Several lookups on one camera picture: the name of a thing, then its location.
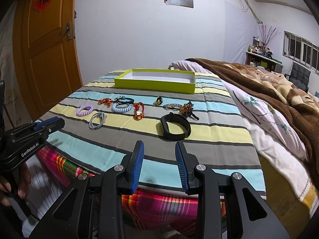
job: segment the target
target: human hand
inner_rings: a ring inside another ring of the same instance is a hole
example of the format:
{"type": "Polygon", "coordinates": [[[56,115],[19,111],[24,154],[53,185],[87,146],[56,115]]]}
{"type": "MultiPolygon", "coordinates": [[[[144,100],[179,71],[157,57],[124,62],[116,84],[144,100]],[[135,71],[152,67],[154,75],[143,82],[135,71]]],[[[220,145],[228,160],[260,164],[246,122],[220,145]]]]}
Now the human hand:
{"type": "MultiPolygon", "coordinates": [[[[20,166],[19,174],[20,174],[20,183],[18,186],[18,195],[20,196],[20,198],[25,199],[29,194],[29,191],[30,191],[29,185],[31,184],[31,174],[26,163],[23,163],[20,166]]],[[[2,181],[6,189],[11,192],[10,183],[2,176],[0,176],[0,180],[2,181]]],[[[6,189],[3,187],[3,185],[0,183],[0,202],[4,206],[10,206],[11,204],[9,199],[3,193],[3,191],[7,192],[6,189]]]]}

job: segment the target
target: jewelry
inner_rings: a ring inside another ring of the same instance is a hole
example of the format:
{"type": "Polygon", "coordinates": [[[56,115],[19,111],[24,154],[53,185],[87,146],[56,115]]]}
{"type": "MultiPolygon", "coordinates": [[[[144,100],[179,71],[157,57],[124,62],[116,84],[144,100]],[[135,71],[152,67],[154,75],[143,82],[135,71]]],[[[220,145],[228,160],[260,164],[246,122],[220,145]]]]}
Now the jewelry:
{"type": "Polygon", "coordinates": [[[119,96],[119,97],[115,98],[113,102],[117,103],[117,105],[133,104],[134,103],[134,99],[126,98],[125,96],[122,96],[122,97],[119,96]]]}
{"type": "Polygon", "coordinates": [[[170,104],[163,105],[163,108],[172,109],[172,110],[179,110],[179,109],[182,109],[183,106],[181,104],[170,103],[170,104]]]}
{"type": "Polygon", "coordinates": [[[112,111],[116,112],[116,113],[125,113],[125,112],[129,112],[132,108],[133,108],[133,104],[130,104],[131,100],[127,100],[124,99],[120,101],[120,103],[114,102],[113,106],[112,106],[112,111]],[[125,108],[118,108],[118,105],[124,105],[126,104],[127,106],[125,108]]]}
{"type": "Polygon", "coordinates": [[[134,103],[135,107],[135,113],[134,113],[134,118],[136,120],[141,120],[144,117],[144,104],[141,102],[134,103]]]}
{"type": "Polygon", "coordinates": [[[81,106],[80,108],[78,108],[76,115],[78,117],[84,117],[84,116],[89,115],[90,113],[92,113],[93,109],[94,109],[94,106],[91,105],[91,104],[87,104],[87,105],[81,106]]]}
{"type": "Polygon", "coordinates": [[[183,115],[184,117],[194,117],[196,120],[199,120],[199,117],[197,117],[194,113],[193,113],[193,108],[194,104],[189,101],[188,103],[185,103],[183,105],[183,108],[179,110],[179,112],[181,113],[181,115],[183,115]]]}
{"type": "Polygon", "coordinates": [[[159,105],[161,105],[162,103],[163,103],[162,97],[161,97],[161,96],[158,96],[158,97],[156,98],[156,101],[153,102],[153,105],[159,106],[159,105]]]}
{"type": "Polygon", "coordinates": [[[169,114],[161,117],[160,123],[163,128],[163,136],[167,140],[171,141],[180,141],[183,140],[187,137],[189,137],[191,133],[191,128],[188,120],[184,118],[182,115],[179,114],[174,114],[173,112],[170,112],[169,114]],[[179,123],[181,124],[184,128],[186,128],[186,132],[182,134],[172,134],[169,131],[169,127],[167,122],[173,122],[173,123],[179,123]]]}
{"type": "Polygon", "coordinates": [[[105,103],[106,106],[109,108],[112,105],[112,100],[109,98],[104,98],[104,99],[98,101],[98,105],[101,105],[103,103],[105,103]]]}
{"type": "Polygon", "coordinates": [[[104,112],[97,112],[97,113],[95,113],[95,114],[92,116],[92,118],[90,119],[89,128],[92,129],[92,130],[101,128],[101,126],[103,126],[103,124],[104,124],[104,122],[105,122],[105,119],[106,119],[106,115],[105,115],[104,112]],[[94,124],[94,123],[93,123],[93,120],[94,120],[95,118],[100,118],[101,123],[100,123],[100,124],[94,124]]]}

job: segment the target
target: black watch strap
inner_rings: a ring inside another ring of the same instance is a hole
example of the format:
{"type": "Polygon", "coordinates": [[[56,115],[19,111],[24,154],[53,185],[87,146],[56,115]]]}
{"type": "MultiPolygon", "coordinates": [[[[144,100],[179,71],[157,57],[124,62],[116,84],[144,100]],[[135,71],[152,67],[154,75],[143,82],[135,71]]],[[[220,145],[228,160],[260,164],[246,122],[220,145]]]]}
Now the black watch strap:
{"type": "Polygon", "coordinates": [[[170,112],[169,114],[161,117],[160,119],[163,132],[164,132],[164,138],[171,141],[179,141],[183,140],[187,137],[189,137],[191,133],[190,124],[186,118],[184,118],[182,115],[174,114],[173,112],[170,112]],[[181,124],[184,128],[186,128],[186,132],[182,134],[172,134],[169,131],[167,122],[174,122],[181,124]]]}

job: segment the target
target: red beaded bracelet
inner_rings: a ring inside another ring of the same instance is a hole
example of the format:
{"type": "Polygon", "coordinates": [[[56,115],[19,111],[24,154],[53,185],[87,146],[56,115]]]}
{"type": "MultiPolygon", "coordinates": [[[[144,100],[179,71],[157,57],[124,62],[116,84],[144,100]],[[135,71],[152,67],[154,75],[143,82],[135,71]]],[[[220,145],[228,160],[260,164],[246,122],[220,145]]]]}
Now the red beaded bracelet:
{"type": "Polygon", "coordinates": [[[105,103],[106,106],[109,108],[109,107],[111,107],[112,102],[113,102],[113,101],[112,101],[111,99],[109,99],[109,98],[104,98],[104,99],[98,101],[98,105],[101,105],[101,104],[105,103]]]}
{"type": "Polygon", "coordinates": [[[144,117],[144,104],[142,102],[134,103],[135,113],[134,118],[136,120],[141,120],[144,117]]]}

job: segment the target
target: window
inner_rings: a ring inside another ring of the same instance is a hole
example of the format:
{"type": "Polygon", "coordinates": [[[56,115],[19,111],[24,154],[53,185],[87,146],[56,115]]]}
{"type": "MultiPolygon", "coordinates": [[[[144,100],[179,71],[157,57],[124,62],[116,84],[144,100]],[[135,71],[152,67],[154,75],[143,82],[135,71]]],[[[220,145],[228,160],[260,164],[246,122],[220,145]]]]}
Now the window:
{"type": "Polygon", "coordinates": [[[285,31],[283,55],[319,73],[319,48],[302,37],[285,31]]]}

